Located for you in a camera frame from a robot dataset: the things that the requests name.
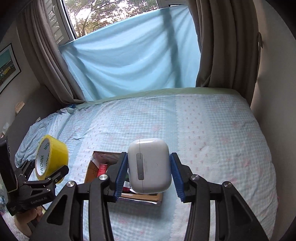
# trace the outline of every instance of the wall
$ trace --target wall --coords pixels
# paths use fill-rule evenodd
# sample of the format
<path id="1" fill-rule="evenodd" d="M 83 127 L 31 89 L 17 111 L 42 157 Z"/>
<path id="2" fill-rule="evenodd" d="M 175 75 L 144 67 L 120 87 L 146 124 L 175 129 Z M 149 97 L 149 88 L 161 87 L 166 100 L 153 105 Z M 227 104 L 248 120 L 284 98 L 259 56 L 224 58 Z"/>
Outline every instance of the wall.
<path id="1" fill-rule="evenodd" d="M 0 133 L 6 122 L 9 124 L 13 122 L 15 118 L 15 104 L 20 101 L 26 103 L 30 94 L 40 86 L 22 49 L 15 22 L 10 26 L 2 39 L 0 51 L 10 43 L 12 43 L 15 58 L 21 72 L 0 94 Z"/>
<path id="2" fill-rule="evenodd" d="M 296 40 L 265 0 L 254 3 L 263 49 L 251 109 L 276 170 L 279 207 L 272 240 L 279 240 L 296 215 Z"/>

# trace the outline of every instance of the gray headboard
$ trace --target gray headboard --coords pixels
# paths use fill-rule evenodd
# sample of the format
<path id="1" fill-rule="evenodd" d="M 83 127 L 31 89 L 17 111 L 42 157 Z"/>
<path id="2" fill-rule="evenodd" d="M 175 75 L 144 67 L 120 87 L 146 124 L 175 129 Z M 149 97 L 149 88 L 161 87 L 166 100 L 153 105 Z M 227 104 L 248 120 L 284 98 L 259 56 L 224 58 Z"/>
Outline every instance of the gray headboard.
<path id="1" fill-rule="evenodd" d="M 61 108 L 62 105 L 53 97 L 46 86 L 41 86 L 29 97 L 7 131 L 12 166 L 14 166 L 15 154 L 30 126 L 39 117 L 43 119 Z"/>

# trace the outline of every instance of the foliage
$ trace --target foliage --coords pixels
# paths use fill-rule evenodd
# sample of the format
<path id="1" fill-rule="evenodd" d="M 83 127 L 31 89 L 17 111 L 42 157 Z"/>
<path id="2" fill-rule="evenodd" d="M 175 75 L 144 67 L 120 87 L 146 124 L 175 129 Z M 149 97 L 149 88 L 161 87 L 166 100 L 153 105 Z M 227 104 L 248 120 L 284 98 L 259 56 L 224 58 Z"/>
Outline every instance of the foliage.
<path id="1" fill-rule="evenodd" d="M 65 0 L 77 37 L 111 23 L 158 9 L 156 0 Z"/>

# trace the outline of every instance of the brown curtain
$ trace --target brown curtain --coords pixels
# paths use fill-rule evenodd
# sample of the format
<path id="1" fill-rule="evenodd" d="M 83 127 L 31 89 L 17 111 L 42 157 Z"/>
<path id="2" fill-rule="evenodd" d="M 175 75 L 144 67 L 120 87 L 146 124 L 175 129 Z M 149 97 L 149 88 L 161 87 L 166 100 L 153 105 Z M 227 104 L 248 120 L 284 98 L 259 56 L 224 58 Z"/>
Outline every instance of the brown curtain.
<path id="1" fill-rule="evenodd" d="M 59 52 L 42 0 L 33 0 L 20 13 L 17 30 L 38 81 L 61 103 L 83 103 L 84 95 Z"/>
<path id="2" fill-rule="evenodd" d="M 253 0 L 187 3 L 201 51 L 196 87 L 234 89 L 251 105 L 261 46 Z"/>

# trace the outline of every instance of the yellow tape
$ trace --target yellow tape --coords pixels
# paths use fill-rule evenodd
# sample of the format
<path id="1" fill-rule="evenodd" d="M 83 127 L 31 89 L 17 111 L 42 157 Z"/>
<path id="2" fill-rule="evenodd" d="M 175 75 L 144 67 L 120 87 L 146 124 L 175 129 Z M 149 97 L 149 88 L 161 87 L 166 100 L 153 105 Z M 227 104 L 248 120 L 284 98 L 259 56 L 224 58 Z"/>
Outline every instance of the yellow tape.
<path id="1" fill-rule="evenodd" d="M 35 159 L 35 172 L 38 180 L 45 180 L 63 165 L 68 165 L 66 144 L 50 135 L 44 136 Z"/>

